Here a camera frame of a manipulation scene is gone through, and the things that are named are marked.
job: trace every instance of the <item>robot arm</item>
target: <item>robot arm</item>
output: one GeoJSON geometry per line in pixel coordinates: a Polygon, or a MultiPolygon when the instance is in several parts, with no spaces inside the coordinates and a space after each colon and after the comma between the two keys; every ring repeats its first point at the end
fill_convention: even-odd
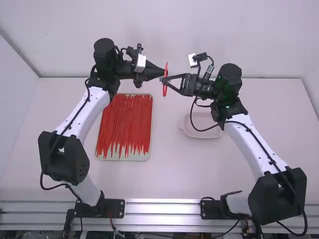
{"type": "Polygon", "coordinates": [[[96,65],[86,80],[87,91],[72,111],[54,132],[42,132],[38,138],[42,174],[54,181],[65,182],[78,199],[95,207],[104,199],[103,193],[94,185],[88,175],[90,161],[84,150],[85,138],[98,115],[116,94],[120,80],[133,79],[137,88],[143,81],[164,75],[164,69],[157,67],[142,55],[142,45],[137,49],[123,48],[121,51],[107,38],[94,44],[96,65]],[[123,59],[123,50],[132,58],[123,59]]]}
{"type": "MultiPolygon", "coordinates": [[[[119,50],[112,40],[103,38],[95,43],[94,48],[96,65],[86,81],[87,92],[54,132],[42,132],[38,144],[42,173],[55,181],[66,182],[81,203],[94,209],[102,208],[97,210],[98,213],[93,210],[93,216],[99,217],[105,213],[104,194],[87,175],[90,162],[83,147],[86,135],[116,94],[121,79],[133,79],[139,88],[143,81],[163,76],[164,69],[146,60],[140,44],[137,49],[128,47],[119,50]],[[123,60],[123,50],[132,61],[123,60]]],[[[241,69],[234,64],[225,64],[216,80],[212,81],[212,60],[201,78],[200,62],[207,58],[206,53],[190,56],[191,67],[199,67],[197,74],[165,77],[162,83],[184,96],[214,100],[210,104],[212,118],[235,141],[253,171],[256,184],[250,194],[232,192],[222,195],[219,201],[205,203],[210,208],[201,210],[207,209],[210,214],[216,214],[201,214],[202,218],[232,219],[246,218],[248,215],[265,225],[305,215],[306,175],[300,168],[289,168],[257,132],[238,97],[242,86],[241,69]],[[180,88],[170,83],[170,80],[177,78],[181,78],[180,88]]]]}
{"type": "MultiPolygon", "coordinates": [[[[206,53],[191,54],[190,66],[200,67],[200,62],[207,58],[206,53]]],[[[197,74],[163,78],[162,83],[181,95],[196,96],[194,103],[197,98],[214,100],[210,104],[213,120],[235,141],[248,161],[256,183],[250,194],[238,191],[222,195],[220,201],[203,201],[201,217],[238,219],[249,215],[260,225],[266,225],[303,214],[306,223],[306,175],[300,168],[291,169],[254,127],[238,97],[242,86],[241,69],[234,64],[225,64],[212,81],[213,69],[212,61],[202,78],[199,69],[197,74]],[[170,83],[178,78],[181,78],[180,88],[170,83]]]]}

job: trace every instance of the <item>black bracket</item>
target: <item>black bracket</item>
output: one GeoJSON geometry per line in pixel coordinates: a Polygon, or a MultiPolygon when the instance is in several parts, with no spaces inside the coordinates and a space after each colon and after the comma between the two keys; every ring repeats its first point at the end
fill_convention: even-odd
{"type": "Polygon", "coordinates": [[[203,220],[245,220],[250,219],[245,214],[234,214],[229,211],[226,197],[230,194],[238,192],[231,192],[221,196],[221,200],[200,200],[200,216],[203,220]]]}
{"type": "Polygon", "coordinates": [[[220,210],[220,201],[202,200],[200,202],[200,217],[204,220],[225,219],[220,210]]]}
{"type": "Polygon", "coordinates": [[[96,206],[90,206],[80,201],[76,201],[74,209],[69,209],[66,214],[62,239],[67,239],[71,230],[71,223],[74,218],[117,218],[121,219],[125,214],[124,199],[105,199],[104,193],[96,206]]]}
{"type": "Polygon", "coordinates": [[[75,218],[123,218],[125,211],[125,200],[102,199],[99,206],[91,207],[85,203],[76,202],[74,207],[75,218]]]}

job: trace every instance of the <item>cable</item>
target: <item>cable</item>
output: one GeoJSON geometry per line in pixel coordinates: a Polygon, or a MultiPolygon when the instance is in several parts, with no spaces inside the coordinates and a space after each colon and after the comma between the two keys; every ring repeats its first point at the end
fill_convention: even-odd
{"type": "Polygon", "coordinates": [[[193,114],[193,108],[194,108],[194,105],[195,105],[195,102],[197,101],[198,97],[195,97],[194,101],[193,101],[193,104],[191,104],[191,107],[190,107],[190,113],[189,113],[189,119],[190,119],[190,123],[191,123],[191,126],[193,126],[194,130],[198,131],[198,132],[205,132],[205,131],[208,131],[212,128],[215,128],[217,127],[219,124],[215,124],[209,128],[205,128],[205,129],[197,129],[193,123],[193,119],[192,119],[192,114],[193,114]]]}
{"type": "Polygon", "coordinates": [[[81,231],[80,231],[79,239],[81,238],[81,234],[82,234],[82,232],[83,232],[82,217],[80,217],[80,222],[81,222],[81,231]]]}
{"type": "Polygon", "coordinates": [[[200,201],[203,201],[204,199],[210,199],[212,201],[215,201],[215,199],[213,199],[212,197],[203,197],[200,201]]]}
{"type": "Polygon", "coordinates": [[[196,106],[198,106],[198,107],[203,107],[203,108],[209,108],[209,107],[210,107],[210,105],[199,105],[199,104],[197,103],[198,100],[202,100],[202,101],[203,101],[203,98],[197,98],[197,99],[195,100],[195,105],[196,105],[196,106]]]}
{"type": "Polygon", "coordinates": [[[211,64],[212,64],[212,65],[215,64],[213,58],[211,58],[209,55],[207,55],[207,58],[211,60],[211,64]]]}
{"type": "Polygon", "coordinates": [[[138,235],[135,237],[135,239],[138,239],[142,233],[143,233],[143,232],[140,232],[140,234],[138,234],[138,235]]]}
{"type": "Polygon", "coordinates": [[[238,220],[228,231],[222,233],[222,234],[219,234],[217,236],[214,236],[214,237],[211,237],[212,239],[214,238],[219,238],[219,237],[222,237],[224,235],[226,235],[227,233],[229,233],[231,230],[233,230],[235,228],[235,226],[237,226],[237,224],[240,222],[240,220],[238,220]]]}
{"type": "Polygon", "coordinates": [[[292,191],[298,205],[299,208],[302,210],[302,214],[304,217],[304,221],[305,221],[305,227],[304,227],[304,231],[301,234],[295,233],[292,230],[290,230],[288,227],[286,227],[284,224],[282,224],[281,222],[277,222],[279,225],[281,225],[284,229],[286,229],[287,231],[289,231],[292,235],[297,236],[297,237],[302,237],[307,233],[308,230],[308,219],[305,213],[305,209],[301,207],[301,203],[300,200],[298,198],[298,195],[296,194],[294,188],[292,187],[292,185],[290,184],[290,182],[287,180],[287,178],[284,176],[284,174],[282,173],[282,171],[280,170],[280,168],[277,166],[275,160],[270,156],[270,154],[267,152],[267,150],[265,149],[265,147],[262,145],[262,143],[259,141],[259,139],[257,138],[257,136],[251,131],[251,129],[246,126],[244,123],[242,122],[238,122],[238,121],[225,121],[225,123],[237,123],[240,124],[241,126],[243,126],[248,132],[250,132],[250,134],[254,137],[254,139],[256,140],[256,142],[260,145],[260,147],[262,148],[262,150],[264,151],[264,153],[267,155],[267,157],[269,158],[269,160],[271,161],[271,163],[273,164],[273,166],[276,168],[276,170],[279,172],[279,174],[281,175],[282,179],[284,180],[284,182],[288,185],[288,187],[290,188],[290,190],[292,191]]]}
{"type": "MultiPolygon", "coordinates": [[[[90,73],[90,77],[92,77],[94,75],[94,70],[95,70],[95,65],[92,67],[91,69],[91,73],[90,73]]],[[[87,90],[87,93],[88,93],[88,96],[85,100],[85,102],[83,103],[83,105],[80,107],[80,109],[76,112],[76,114],[74,115],[74,117],[72,118],[72,120],[69,122],[69,124],[64,128],[64,130],[61,132],[61,134],[57,137],[57,139],[55,140],[55,142],[53,143],[53,146],[51,147],[51,150],[50,150],[50,155],[52,154],[52,152],[54,151],[55,147],[57,146],[59,140],[61,139],[62,135],[64,135],[64,133],[68,130],[68,129],[71,129],[72,128],[72,124],[73,122],[75,121],[75,119],[77,118],[77,116],[80,114],[80,112],[83,110],[83,108],[85,107],[85,105],[90,102],[90,89],[89,87],[87,86],[87,83],[88,81],[90,80],[90,78],[86,79],[84,84],[85,84],[85,87],[86,87],[86,90],[87,90]]],[[[77,198],[77,200],[80,200],[81,199],[79,198],[79,196],[76,195],[76,193],[73,191],[73,189],[70,187],[70,185],[66,184],[66,183],[62,183],[62,184],[58,184],[56,186],[53,186],[53,187],[50,187],[50,188],[46,188],[44,185],[43,185],[43,172],[41,171],[41,174],[40,174],[40,187],[41,189],[45,190],[45,191],[49,191],[49,190],[53,190],[55,188],[58,188],[58,187],[62,187],[62,186],[65,186],[67,189],[69,189],[71,191],[71,193],[77,198]]]]}

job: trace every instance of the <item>white table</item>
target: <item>white table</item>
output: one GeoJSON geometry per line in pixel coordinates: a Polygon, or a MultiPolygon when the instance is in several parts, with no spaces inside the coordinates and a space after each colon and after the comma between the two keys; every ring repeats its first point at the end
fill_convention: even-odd
{"type": "MultiPolygon", "coordinates": [[[[0,208],[16,212],[14,215],[2,215],[0,229],[22,229],[29,227],[28,223],[37,230],[60,230],[63,227],[66,209],[72,208],[75,199],[65,189],[50,192],[40,189],[37,138],[43,130],[54,130],[78,103],[84,91],[84,79],[81,78],[40,79],[0,182],[0,208]]],[[[197,203],[204,196],[219,198],[227,192],[249,192],[252,189],[254,178],[248,163],[231,138],[226,135],[218,139],[186,136],[178,129],[177,122],[189,113],[192,98],[180,96],[170,89],[167,97],[163,98],[158,80],[144,83],[141,89],[135,89],[131,80],[122,81],[119,92],[152,94],[154,118],[151,157],[145,162],[101,161],[95,158],[101,116],[85,141],[92,180],[106,197],[129,199],[128,214],[117,223],[132,231],[222,232],[229,228],[232,221],[201,220],[197,203]],[[148,215],[158,213],[164,213],[163,217],[148,215]]],[[[319,232],[319,122],[302,81],[243,79],[240,98],[256,128],[274,151],[291,168],[301,167],[306,173],[306,210],[313,215],[311,230],[319,232]]],[[[56,183],[44,177],[44,185],[56,183]]],[[[84,224],[90,230],[106,230],[107,220],[88,219],[84,220],[84,224]]],[[[300,226],[301,231],[303,220],[293,218],[287,220],[287,224],[300,226]]],[[[264,230],[284,232],[274,225],[264,230]]]]}

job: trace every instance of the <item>white wall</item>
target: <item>white wall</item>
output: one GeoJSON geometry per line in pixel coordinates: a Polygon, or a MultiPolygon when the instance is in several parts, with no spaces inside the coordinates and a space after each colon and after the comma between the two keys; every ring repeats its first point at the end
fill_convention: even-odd
{"type": "Polygon", "coordinates": [[[0,179],[37,81],[38,76],[0,36],[0,179]]]}
{"type": "Polygon", "coordinates": [[[207,51],[217,69],[233,62],[245,76],[300,77],[318,114],[318,9],[317,0],[1,0],[0,28],[41,76],[87,76],[94,42],[109,37],[141,42],[170,72],[189,71],[187,54],[207,51]]]}

